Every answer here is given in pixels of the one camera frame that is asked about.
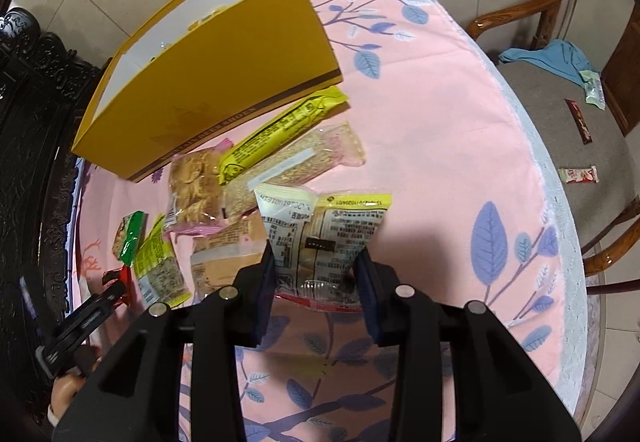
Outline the person left hand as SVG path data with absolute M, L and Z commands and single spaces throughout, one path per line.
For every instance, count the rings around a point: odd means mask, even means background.
M 87 380 L 86 366 L 92 363 L 92 370 L 101 362 L 101 348 L 96 346 L 81 346 L 75 355 L 64 360 L 64 365 L 55 376 L 52 386 L 50 404 L 48 406 L 48 421 L 56 427 L 70 403 Z

